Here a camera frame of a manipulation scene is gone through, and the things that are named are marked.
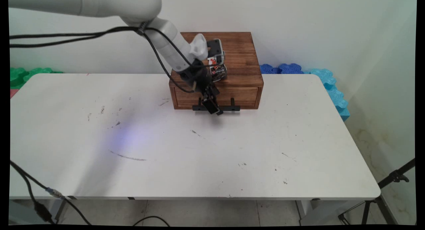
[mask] light blue foam block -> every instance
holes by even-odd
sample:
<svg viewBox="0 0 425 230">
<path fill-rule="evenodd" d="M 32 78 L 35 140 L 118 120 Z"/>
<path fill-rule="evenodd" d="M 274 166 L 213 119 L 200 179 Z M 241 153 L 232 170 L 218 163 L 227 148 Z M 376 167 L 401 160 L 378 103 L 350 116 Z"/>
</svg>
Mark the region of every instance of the light blue foam block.
<svg viewBox="0 0 425 230">
<path fill-rule="evenodd" d="M 331 97 L 332 102 L 338 110 L 338 113 L 341 113 L 344 109 L 347 108 L 348 102 L 344 100 L 344 93 L 340 92 L 335 86 L 330 90 L 327 90 L 329 96 Z"/>
<path fill-rule="evenodd" d="M 343 121 L 346 121 L 350 117 L 350 112 L 347 108 L 345 108 L 342 112 L 340 112 L 340 116 L 343 119 Z"/>
<path fill-rule="evenodd" d="M 335 87 L 335 83 L 337 83 L 337 80 L 332 77 L 332 72 L 328 69 L 313 69 L 310 74 L 318 76 L 327 90 Z"/>
</svg>

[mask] tripod stand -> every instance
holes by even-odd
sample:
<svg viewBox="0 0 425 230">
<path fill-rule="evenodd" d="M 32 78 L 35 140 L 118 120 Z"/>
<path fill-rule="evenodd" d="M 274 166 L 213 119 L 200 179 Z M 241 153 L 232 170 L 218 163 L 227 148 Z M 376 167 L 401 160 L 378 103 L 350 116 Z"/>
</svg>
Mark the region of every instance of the tripod stand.
<svg viewBox="0 0 425 230">
<path fill-rule="evenodd" d="M 406 182 L 409 182 L 409 179 L 404 176 L 404 173 L 406 173 L 407 171 L 409 171 L 411 168 L 413 168 L 415 166 L 415 159 L 413 158 L 413 160 L 410 160 L 407 164 L 403 165 L 401 168 L 399 168 L 398 170 L 395 170 L 393 172 L 391 172 L 387 177 L 385 177 L 383 180 L 381 180 L 378 183 L 378 186 L 380 189 L 383 189 L 385 186 L 389 185 L 392 182 L 400 182 L 401 180 L 404 180 Z M 369 215 L 369 208 L 370 208 L 370 204 L 371 203 L 378 203 L 378 205 L 383 206 L 383 199 L 382 199 L 382 195 L 380 195 L 379 197 L 375 198 L 374 200 L 366 200 L 365 201 L 365 209 L 363 211 L 363 218 L 362 218 L 362 224 L 366 224 L 367 220 L 368 220 L 368 215 Z M 338 218 L 343 221 L 343 223 L 345 225 L 350 224 L 347 219 L 344 217 L 344 214 L 346 212 L 343 212 L 342 214 L 338 215 Z M 390 214 L 384 214 L 384 218 L 387 221 L 387 224 L 396 224 L 394 219 L 390 216 Z"/>
</svg>

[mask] white wall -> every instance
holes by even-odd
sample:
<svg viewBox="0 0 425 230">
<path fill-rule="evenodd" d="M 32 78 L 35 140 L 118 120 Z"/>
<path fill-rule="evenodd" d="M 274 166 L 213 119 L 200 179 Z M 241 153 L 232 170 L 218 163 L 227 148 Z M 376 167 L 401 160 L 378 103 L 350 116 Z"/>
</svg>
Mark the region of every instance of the white wall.
<svg viewBox="0 0 425 230">
<path fill-rule="evenodd" d="M 349 101 L 346 126 L 377 181 L 415 157 L 416 10 L 401 26 Z M 413 225 L 415 168 L 405 175 L 409 183 L 391 183 L 382 195 L 399 224 Z"/>
<path fill-rule="evenodd" d="M 347 127 L 377 181 L 414 156 L 416 0 L 162 1 L 159 17 L 171 20 L 181 32 L 251 32 L 260 64 L 294 62 L 303 70 L 333 71 L 352 112 Z M 118 17 L 9 9 L 11 35 L 97 32 L 114 26 L 124 23 Z M 162 73 L 147 41 L 131 32 L 11 49 L 10 62 L 11 67 L 51 67 L 67 73 Z M 364 142 L 365 133 L 375 145 Z M 413 176 L 408 185 L 392 185 L 394 192 L 384 190 L 402 223 L 416 220 L 414 186 Z"/>
</svg>

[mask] black cable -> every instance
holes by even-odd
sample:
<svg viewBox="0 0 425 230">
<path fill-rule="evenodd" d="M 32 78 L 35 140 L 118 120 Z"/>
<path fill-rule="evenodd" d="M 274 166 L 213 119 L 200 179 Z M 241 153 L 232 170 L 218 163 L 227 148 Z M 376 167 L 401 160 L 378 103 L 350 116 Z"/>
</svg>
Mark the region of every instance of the black cable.
<svg viewBox="0 0 425 230">
<path fill-rule="evenodd" d="M 165 35 L 164 33 L 162 33 L 161 31 L 159 31 L 158 29 L 155 28 L 146 28 L 147 30 L 154 30 L 158 33 L 160 33 L 162 36 L 164 36 L 164 38 L 167 39 L 167 41 L 175 48 L 175 50 L 180 54 L 180 56 L 187 62 L 188 65 L 190 65 L 191 67 L 195 67 L 195 68 L 202 68 L 202 67 L 210 67 L 210 66 L 217 66 L 219 64 L 215 64 L 215 65 L 202 65 L 202 66 L 195 66 L 192 65 L 185 57 L 185 55 L 182 54 L 182 52 L 176 47 L 176 45 L 173 43 L 173 41 L 170 40 L 170 38 L 167 37 L 167 35 Z M 9 40 L 10 39 L 17 39 L 17 38 L 52 38 L 52 37 L 71 37 L 71 36 L 86 36 L 84 38 L 73 38 L 73 39 L 69 39 L 69 40 L 63 40 L 63 41 L 54 41 L 54 42 L 47 42 L 47 43 L 39 43 L 39 44 L 9 44 L 9 48 L 13 48 L 13 47 L 21 47 L 21 48 L 29 48 L 29 47 L 46 47 L 46 46 L 52 46 L 52 45 L 58 45 L 58 44 L 64 44 L 64 43 L 69 43 L 69 42 L 74 42 L 74 41 L 82 41 L 82 40 L 88 40 L 88 39 L 93 39 L 93 38 L 98 38 L 101 37 L 107 33 L 113 33 L 113 32 L 121 32 L 121 31 L 137 31 L 138 28 L 137 27 L 115 27 L 112 29 L 109 29 L 107 31 L 104 32 L 96 32 L 96 33 L 69 33 L 69 34 L 41 34 L 41 35 L 12 35 L 9 36 Z M 146 38 L 146 40 L 149 42 L 150 46 L 152 47 L 153 51 L 155 52 L 156 58 L 158 59 L 159 63 L 161 64 L 161 67 L 164 69 L 165 74 L 167 74 L 168 78 L 182 91 L 186 92 L 186 93 L 193 93 L 194 91 L 187 91 L 184 88 L 182 88 L 179 84 L 176 83 L 176 81 L 171 77 L 171 75 L 168 73 L 167 69 L 165 68 L 164 64 L 161 61 L 161 58 L 158 55 L 158 52 L 156 51 L 155 46 L 153 45 L 152 41 L 150 40 L 150 38 L 143 33 L 143 36 Z"/>
<path fill-rule="evenodd" d="M 176 47 L 176 45 L 173 43 L 173 41 L 171 41 L 171 39 L 169 38 L 169 37 L 167 37 L 167 35 L 165 35 L 163 32 L 161 32 L 160 30 L 158 30 L 158 29 L 155 29 L 155 28 L 149 28 L 149 27 L 147 27 L 147 28 L 145 28 L 145 30 L 153 30 L 153 31 L 156 31 L 157 33 L 159 33 L 159 34 L 161 34 L 173 47 L 174 47 L 174 49 L 180 54 L 180 56 L 182 56 L 182 58 L 185 60 L 185 62 L 189 65 L 189 66 L 191 66 L 191 67 L 193 67 L 193 68 L 204 68 L 204 67 L 214 67 L 214 66 L 219 66 L 220 64 L 214 64 L 214 65 L 200 65 L 200 66 L 196 66 L 196 65 L 192 65 L 187 59 L 186 59 L 186 57 L 185 57 L 185 55 L 183 55 L 183 53 Z"/>
<path fill-rule="evenodd" d="M 30 182 L 29 182 L 29 180 L 27 179 L 27 177 L 24 175 L 24 173 L 23 172 L 21 172 L 21 170 L 20 170 L 20 168 L 19 167 L 17 167 L 17 165 L 15 164 L 15 163 L 13 163 L 12 162 L 12 160 L 10 161 L 10 165 L 12 165 L 12 167 L 18 172 L 18 174 L 20 174 L 20 176 L 25 180 L 25 183 L 26 183 L 26 185 L 27 185 L 27 188 L 28 188 L 28 192 L 29 192 L 29 195 L 30 195 L 30 197 L 31 197 L 31 200 L 33 201 L 33 203 L 35 203 L 36 202 L 36 200 L 35 200 L 35 198 L 34 198 L 34 195 L 33 195 L 33 193 L 32 193 L 32 189 L 31 189 L 31 184 L 30 184 Z"/>
<path fill-rule="evenodd" d="M 91 223 L 84 217 L 84 215 L 82 214 L 82 212 L 73 204 L 73 203 L 71 203 L 71 201 L 69 201 L 68 199 L 66 199 L 66 198 L 64 198 L 64 200 L 68 203 L 68 204 L 70 204 L 77 212 L 78 212 L 78 214 L 81 216 L 81 218 L 85 221 L 85 223 L 87 224 L 87 225 L 91 225 Z"/>
<path fill-rule="evenodd" d="M 351 211 L 351 210 L 355 209 L 356 207 L 358 207 L 358 206 L 360 206 L 360 205 L 362 205 L 362 204 L 364 204 L 364 203 L 366 203 L 366 202 L 365 202 L 365 201 L 360 202 L 360 203 L 356 204 L 354 207 L 351 207 L 349 210 L 347 210 L 347 211 L 343 212 L 342 214 L 345 214 L 345 213 L 347 213 L 347 212 L 349 212 L 349 211 Z"/>
<path fill-rule="evenodd" d="M 52 221 L 52 214 L 49 212 L 49 210 L 41 203 L 37 202 L 34 198 L 34 195 L 32 193 L 32 189 L 31 189 L 31 183 L 29 182 L 29 180 L 27 179 L 27 177 L 25 176 L 24 172 L 19 166 L 17 166 L 14 162 L 12 162 L 12 160 L 10 161 L 10 165 L 18 172 L 18 174 L 20 174 L 20 176 L 25 180 L 25 183 L 27 185 L 28 188 L 28 192 L 29 195 L 31 197 L 31 200 L 34 204 L 34 210 L 36 211 L 37 215 L 43 219 L 43 221 L 49 222 L 50 224 L 55 224 Z"/>
<path fill-rule="evenodd" d="M 62 34 L 39 34 L 39 35 L 12 35 L 9 40 L 18 38 L 54 38 L 54 37 L 77 37 L 77 36 L 97 36 L 106 33 L 120 32 L 120 31 L 136 31 L 136 27 L 115 27 L 104 32 L 95 33 L 62 33 Z"/>
<path fill-rule="evenodd" d="M 144 36 L 144 38 L 146 38 L 146 40 L 149 42 L 149 44 L 150 44 L 150 46 L 152 47 L 152 49 L 153 49 L 153 52 L 155 53 L 155 55 L 156 55 L 156 58 L 158 58 L 158 61 L 159 61 L 159 63 L 161 64 L 161 67 L 164 69 L 164 72 L 165 72 L 165 74 L 167 74 L 167 76 L 169 77 L 169 79 L 180 89 L 180 90 L 182 90 L 182 91 L 184 91 L 184 92 L 186 92 L 186 93 L 192 93 L 192 92 L 194 92 L 193 90 L 191 90 L 191 91 L 187 91 L 187 90 L 185 90 L 184 88 L 182 88 L 179 84 L 177 84 L 176 83 L 176 81 L 171 77 L 171 75 L 168 73 L 168 71 L 167 71 L 167 69 L 164 67 L 164 64 L 162 63 L 162 61 L 161 61 L 161 58 L 159 57 L 159 55 L 158 55 L 158 52 L 156 51 L 156 49 L 155 49 L 155 47 L 153 46 L 153 43 L 152 43 L 152 41 L 150 40 L 150 38 L 146 35 L 146 34 L 143 34 L 143 36 Z"/>
<path fill-rule="evenodd" d="M 164 219 L 162 219 L 162 218 L 160 218 L 160 217 L 158 217 L 158 216 L 149 216 L 149 217 L 146 217 L 146 218 L 142 218 L 142 219 L 140 219 L 139 221 L 137 221 L 135 224 L 133 224 L 133 226 L 132 227 L 134 227 L 134 226 L 136 226 L 138 223 L 140 223 L 141 221 L 143 221 L 143 220 L 145 220 L 145 219 L 148 219 L 148 218 L 157 218 L 157 219 L 159 219 L 159 220 L 161 220 L 161 221 L 163 221 L 166 225 L 167 225 L 167 227 L 169 227 L 170 225 L 164 220 Z"/>
<path fill-rule="evenodd" d="M 83 41 L 83 40 L 88 40 L 88 39 L 93 39 L 93 38 L 99 38 L 105 34 L 108 33 L 114 33 L 114 32 L 121 32 L 121 31 L 136 31 L 137 28 L 136 27 L 116 27 L 104 32 L 98 32 L 98 33 L 94 33 L 94 35 L 92 34 L 47 34 L 47 35 L 15 35 L 12 36 L 12 39 L 14 38 L 22 38 L 22 36 L 24 37 L 28 37 L 28 38 L 47 38 L 47 37 L 63 37 L 63 36 L 88 36 L 88 37 L 84 37 L 84 38 L 73 38 L 73 39 L 68 39 L 68 40 L 63 40 L 63 41 L 54 41 L 54 42 L 46 42 L 46 43 L 39 43 L 39 44 L 9 44 L 9 48 L 14 48 L 14 47 L 20 47 L 20 48 L 29 48 L 29 47 L 47 47 L 47 46 L 53 46 L 53 45 L 59 45 L 59 44 L 65 44 L 65 43 L 69 43 L 69 42 L 74 42 L 74 41 Z"/>
<path fill-rule="evenodd" d="M 25 174 L 28 178 L 30 178 L 30 180 L 32 180 L 38 186 L 40 186 L 44 190 L 47 189 L 46 186 L 42 185 L 40 182 L 38 182 L 36 179 L 34 179 L 31 175 L 29 175 L 26 171 L 24 171 L 23 169 L 21 169 L 21 167 L 19 167 L 17 164 L 15 164 L 12 160 L 10 161 L 10 164 L 12 165 L 13 168 L 15 168 L 15 169 L 18 168 L 23 174 Z"/>
<path fill-rule="evenodd" d="M 38 182 L 36 179 L 34 179 L 31 175 L 29 175 L 28 173 L 26 173 L 26 171 L 24 171 L 21 167 L 19 167 L 17 164 L 15 164 L 12 160 L 10 161 L 10 165 L 21 175 L 21 177 L 25 180 L 25 183 L 27 184 L 28 187 L 28 192 L 29 195 L 31 197 L 31 200 L 34 203 L 34 208 L 37 212 L 37 214 L 43 218 L 44 221 L 51 221 L 51 214 L 50 212 L 47 210 L 47 208 L 41 204 L 38 203 L 35 198 L 34 195 L 32 193 L 32 189 L 31 189 L 31 184 L 29 183 L 27 177 L 29 177 L 32 181 L 34 181 L 34 183 L 36 183 L 38 186 L 40 186 L 43 189 L 47 189 L 46 186 L 44 186 L 43 184 L 41 184 L 40 182 Z M 77 209 L 77 207 L 72 204 L 69 200 L 67 200 L 66 198 L 64 198 L 65 201 L 67 201 L 67 203 L 69 203 L 81 216 L 81 218 L 88 224 L 91 225 L 89 221 L 87 221 L 87 219 L 84 217 L 84 215 L 80 212 L 79 209 Z"/>
</svg>

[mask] cable connector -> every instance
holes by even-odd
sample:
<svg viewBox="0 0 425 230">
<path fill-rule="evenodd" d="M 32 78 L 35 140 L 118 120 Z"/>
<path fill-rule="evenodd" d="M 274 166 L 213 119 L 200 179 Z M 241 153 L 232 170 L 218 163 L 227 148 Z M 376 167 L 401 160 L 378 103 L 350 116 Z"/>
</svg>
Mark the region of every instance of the cable connector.
<svg viewBox="0 0 425 230">
<path fill-rule="evenodd" d="M 34 203 L 34 210 L 37 213 L 37 215 L 40 216 L 40 218 L 43 219 L 44 221 L 48 221 L 48 222 L 51 221 L 52 214 L 43 204 L 36 201 Z"/>
<path fill-rule="evenodd" d="M 65 198 L 65 196 L 62 195 L 61 192 L 57 191 L 56 189 L 47 188 L 46 191 L 55 198 L 61 198 L 61 199 Z"/>
<path fill-rule="evenodd" d="M 148 20 L 148 21 L 144 21 L 140 24 L 140 26 L 138 27 L 136 33 L 140 36 L 144 35 L 144 29 L 150 24 L 152 20 Z"/>
</svg>

